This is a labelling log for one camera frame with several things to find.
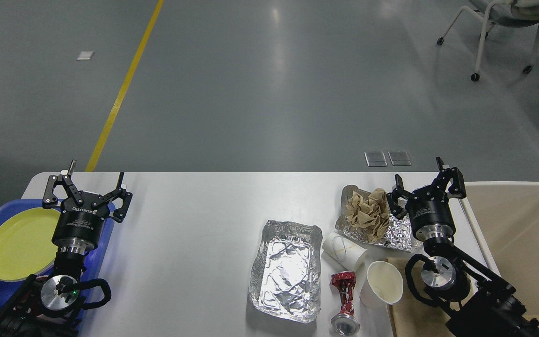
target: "beige plastic bin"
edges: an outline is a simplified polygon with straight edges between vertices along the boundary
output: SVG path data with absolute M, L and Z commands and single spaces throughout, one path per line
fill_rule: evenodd
M 526 315 L 539 316 L 539 182 L 467 182 L 466 189 L 462 203 L 488 266 L 517 288 Z

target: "blue tray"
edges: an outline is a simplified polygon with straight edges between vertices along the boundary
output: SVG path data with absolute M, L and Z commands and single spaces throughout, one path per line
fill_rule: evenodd
M 40 208 L 42 205 L 42 200 L 34 200 L 34 199 L 21 199 L 21 200 L 13 200 L 10 201 L 2 207 L 0 207 L 0 226 L 6 222 L 9 218 L 12 216 L 15 216 L 16 214 L 26 211 L 27 209 L 31 208 Z M 109 205 L 109 209 L 111 211 L 114 211 L 115 207 L 113 204 Z M 107 244 L 109 243 L 109 239 L 111 238 L 111 231 L 114 229 L 114 221 L 111 219 L 105 220 L 105 224 L 103 226 L 103 232 L 101 233 L 101 238 L 99 240 L 99 245 L 97 249 L 94 251 L 91 251 L 88 256 L 84 259 L 84 266 L 86 267 L 86 271 L 81 276 L 81 280 L 88 281 L 90 279 L 97 278 L 99 275 L 99 270 L 101 269 L 101 263 L 103 262 L 103 257 L 105 256 L 105 250 L 107 250 Z M 51 270 L 53 267 L 50 267 L 43 273 L 40 273 L 40 275 L 49 275 L 51 273 Z M 17 290 L 17 288 L 22 284 L 23 281 L 17 281 L 17 282 L 4 282 L 0 281 L 0 307 L 2 307 L 6 301 L 11 297 L 14 292 Z M 90 301 L 90 292 L 91 290 L 85 290 L 82 292 L 84 296 L 87 298 L 87 302 Z

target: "crumpled brown paper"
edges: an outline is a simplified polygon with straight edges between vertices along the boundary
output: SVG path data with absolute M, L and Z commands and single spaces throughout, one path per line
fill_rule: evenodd
M 346 218 L 350 224 L 367 230 L 372 242 L 381 239 L 386 234 L 390 224 L 389 213 L 386 191 L 383 188 L 376 188 L 367 200 L 353 191 L 353 197 L 346 205 Z

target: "chair leg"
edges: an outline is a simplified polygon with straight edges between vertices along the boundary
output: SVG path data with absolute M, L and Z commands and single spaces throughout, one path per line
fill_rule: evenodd
M 480 45 L 477 48 L 477 59 L 475 60 L 475 68 L 473 69 L 473 74 L 471 75 L 472 81 L 479 81 L 480 79 L 480 64 L 481 64 L 481 57 L 484 53 L 484 45 L 486 42 L 486 33 L 488 30 L 492 29 L 493 25 L 490 23 L 490 10 L 492 9 L 492 4 L 489 4 L 488 7 L 486 7 L 486 12 L 484 13 L 484 17 L 482 18 L 481 22 L 481 34 L 480 34 Z
M 478 20 L 482 20 L 481 16 L 476 13 L 475 11 L 473 11 L 473 9 L 467 7 L 467 6 L 462 6 L 461 8 L 459 8 L 459 10 L 456 12 L 455 16 L 453 17 L 453 21 L 451 22 L 451 24 L 449 25 L 449 27 L 446 29 L 446 32 L 444 32 L 444 34 L 438 39 L 438 42 L 437 44 L 438 45 L 442 45 L 443 42 L 444 42 L 444 37 L 446 36 L 446 34 L 449 33 L 449 31 L 451 30 L 452 26 L 455 24 L 455 22 L 457 21 L 457 19 L 459 18 L 459 15 L 460 13 L 462 13 L 463 11 L 466 11 L 468 13 L 471 13 L 473 16 L 477 17 Z
M 535 40 L 533 41 L 533 47 L 532 47 L 532 55 L 530 57 L 530 64 L 526 65 L 524 68 L 524 73 L 529 74 L 532 70 L 533 64 L 535 64 L 535 55 L 538 53 L 538 47 L 539 47 L 539 23 L 538 23 L 538 31 L 535 34 Z

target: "yellow plate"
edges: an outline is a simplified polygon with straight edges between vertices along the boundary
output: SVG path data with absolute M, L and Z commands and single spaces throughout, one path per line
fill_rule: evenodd
M 58 248 L 51 243 L 59 212 L 32 208 L 0 226 L 0 281 L 21 281 L 51 267 Z

